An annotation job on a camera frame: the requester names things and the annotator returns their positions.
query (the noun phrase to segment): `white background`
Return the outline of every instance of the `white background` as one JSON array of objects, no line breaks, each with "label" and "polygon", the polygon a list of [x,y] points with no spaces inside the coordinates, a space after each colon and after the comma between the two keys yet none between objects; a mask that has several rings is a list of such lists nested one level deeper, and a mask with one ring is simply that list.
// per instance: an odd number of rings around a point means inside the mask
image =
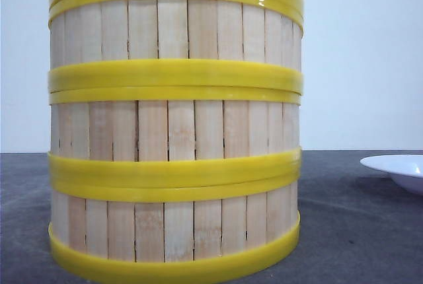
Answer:
[{"label": "white background", "polygon": [[[45,152],[48,0],[1,0],[1,151]],[[305,0],[304,149],[423,149],[423,0]]]}]

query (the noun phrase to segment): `gray tabletop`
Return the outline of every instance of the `gray tabletop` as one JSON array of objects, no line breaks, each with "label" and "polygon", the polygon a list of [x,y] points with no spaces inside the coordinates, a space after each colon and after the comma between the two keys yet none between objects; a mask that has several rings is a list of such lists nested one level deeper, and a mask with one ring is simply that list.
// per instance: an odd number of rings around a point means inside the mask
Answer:
[{"label": "gray tabletop", "polygon": [[[230,283],[423,283],[423,197],[359,164],[371,155],[406,153],[305,151],[298,247]],[[91,283],[53,261],[49,220],[46,155],[1,155],[2,283]]]}]

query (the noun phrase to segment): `white bowl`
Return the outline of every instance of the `white bowl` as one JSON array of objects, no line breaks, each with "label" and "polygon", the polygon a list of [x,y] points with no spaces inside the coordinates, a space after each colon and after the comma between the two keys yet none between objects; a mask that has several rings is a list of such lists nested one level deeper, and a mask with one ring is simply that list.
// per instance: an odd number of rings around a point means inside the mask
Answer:
[{"label": "white bowl", "polygon": [[423,195],[423,155],[379,155],[360,161],[364,166],[389,173],[410,193]]}]

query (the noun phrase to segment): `vertical wooden stick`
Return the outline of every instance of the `vertical wooden stick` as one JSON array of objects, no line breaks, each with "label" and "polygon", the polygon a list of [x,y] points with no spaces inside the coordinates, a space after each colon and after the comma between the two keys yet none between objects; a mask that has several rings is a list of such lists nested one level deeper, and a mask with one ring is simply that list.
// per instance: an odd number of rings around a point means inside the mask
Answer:
[{"label": "vertical wooden stick", "polygon": [[[243,60],[243,14],[240,3],[217,1],[217,48],[219,59]],[[224,155],[245,157],[249,153],[248,102],[224,102]],[[223,255],[243,251],[246,246],[246,197],[222,200]]]},{"label": "vertical wooden stick", "polygon": [[[81,62],[82,26],[80,9],[65,13],[65,65]],[[71,114],[72,157],[89,157],[89,119],[88,104],[69,104]],[[85,252],[85,199],[69,197],[69,246]]]},{"label": "vertical wooden stick", "polygon": [[[77,18],[77,13],[70,13],[70,18],[67,14],[63,15],[63,33],[58,32],[57,41],[58,47],[62,47],[62,50],[57,50],[56,54],[61,54],[61,58],[56,58],[55,63],[58,66],[65,65],[68,55],[66,54],[66,43],[69,39],[69,32],[74,29],[74,22],[72,18]],[[59,155],[62,157],[72,157],[72,128],[71,128],[71,104],[58,104],[58,115],[59,115]],[[69,196],[56,192],[57,203],[56,213],[58,218],[58,237],[64,244],[69,245]]]},{"label": "vertical wooden stick", "polygon": [[[81,7],[82,62],[101,61],[101,6]],[[89,103],[90,159],[112,160],[111,104]],[[107,258],[107,201],[86,200],[87,252]]]},{"label": "vertical wooden stick", "polygon": [[[59,114],[59,155],[72,157],[72,129],[71,129],[71,105],[58,104]],[[57,193],[56,213],[59,240],[69,245],[69,196]]]},{"label": "vertical wooden stick", "polygon": [[[298,24],[293,23],[293,66],[301,71],[301,37],[302,31]],[[299,106],[293,105],[293,147],[299,146]],[[291,184],[291,225],[297,222],[298,184]]]},{"label": "vertical wooden stick", "polygon": [[[103,60],[128,58],[128,2],[101,3]],[[137,106],[134,101],[112,103],[113,160],[132,160],[135,153]],[[108,257],[135,261],[134,203],[108,203]]]},{"label": "vertical wooden stick", "polygon": [[[112,103],[91,102],[90,159],[112,160]],[[87,252],[107,258],[107,201],[87,199]]]},{"label": "vertical wooden stick", "polygon": [[[293,48],[293,23],[289,18],[282,16],[282,65],[295,69],[294,65],[294,48]],[[293,124],[293,108],[294,104],[284,103],[283,108],[283,142],[284,150],[293,149],[295,126]],[[296,200],[296,187],[297,183],[294,182],[285,188],[289,188],[284,195],[284,207],[287,207],[287,211],[284,212],[284,232],[288,231],[292,226],[292,213],[295,211],[295,220],[297,215],[297,200]]]},{"label": "vertical wooden stick", "polygon": [[[50,67],[56,68],[63,65],[64,51],[65,51],[65,16],[58,15],[53,21],[50,34]],[[59,106],[52,104],[52,129],[51,129],[51,153],[59,155]],[[60,217],[63,213],[58,213],[58,193],[52,189],[51,194],[51,210],[52,210],[52,226],[53,233],[63,240],[63,235],[60,235]]]},{"label": "vertical wooden stick", "polygon": [[[264,10],[243,5],[244,60],[264,62]],[[268,154],[268,105],[249,102],[249,155]],[[266,243],[266,193],[247,196],[247,248]]]},{"label": "vertical wooden stick", "polygon": [[[159,57],[187,58],[186,0],[157,0]],[[169,160],[194,159],[194,103],[169,101]],[[193,258],[193,203],[165,203],[165,261]]]},{"label": "vertical wooden stick", "polygon": [[[130,58],[157,58],[157,0],[129,0]],[[167,160],[167,101],[138,102],[139,161]],[[135,204],[136,260],[165,258],[164,204]]]},{"label": "vertical wooden stick", "polygon": [[[265,10],[265,56],[266,63],[282,65],[282,25],[281,16],[275,11]],[[269,153],[284,150],[282,138],[281,102],[269,102],[268,134]],[[289,215],[289,207],[285,204],[290,198],[289,186],[278,188],[267,193],[267,241],[271,242],[284,233],[284,222]]]},{"label": "vertical wooden stick", "polygon": [[[188,0],[190,58],[217,59],[216,0]],[[220,100],[195,101],[196,158],[223,158]],[[221,255],[221,200],[194,203],[194,259]]]}]

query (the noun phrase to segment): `wooden cylinder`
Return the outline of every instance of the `wooden cylinder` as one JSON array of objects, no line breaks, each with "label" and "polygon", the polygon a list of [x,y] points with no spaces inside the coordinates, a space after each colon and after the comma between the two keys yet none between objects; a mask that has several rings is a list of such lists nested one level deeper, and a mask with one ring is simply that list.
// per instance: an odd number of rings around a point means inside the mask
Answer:
[{"label": "wooden cylinder", "polygon": [[[100,0],[63,8],[50,23],[52,69],[178,58],[301,71],[301,23],[273,7],[237,0]],[[162,99],[51,106],[51,154],[64,158],[195,161],[299,146],[296,103]],[[246,252],[279,239],[297,219],[296,181],[258,194],[154,203],[52,190],[52,234],[58,241],[88,256],[130,263],[192,262]]]}]

